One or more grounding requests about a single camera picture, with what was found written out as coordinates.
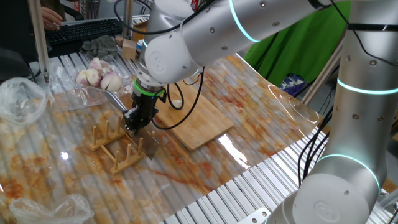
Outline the bare person hand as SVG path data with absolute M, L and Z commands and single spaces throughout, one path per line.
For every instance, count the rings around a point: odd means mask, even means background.
M 41 7 L 41 11 L 44 29 L 51 31 L 59 30 L 60 26 L 62 26 L 63 17 L 47 7 Z

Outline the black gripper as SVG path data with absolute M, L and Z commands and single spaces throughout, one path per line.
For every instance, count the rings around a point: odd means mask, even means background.
M 160 96 L 148 96 L 141 93 L 132 95 L 132 109 L 124 112 L 125 128 L 132 132 L 137 133 L 138 129 L 148 126 L 152 122 L 152 118 L 159 112 L 155 107 L 157 100 Z

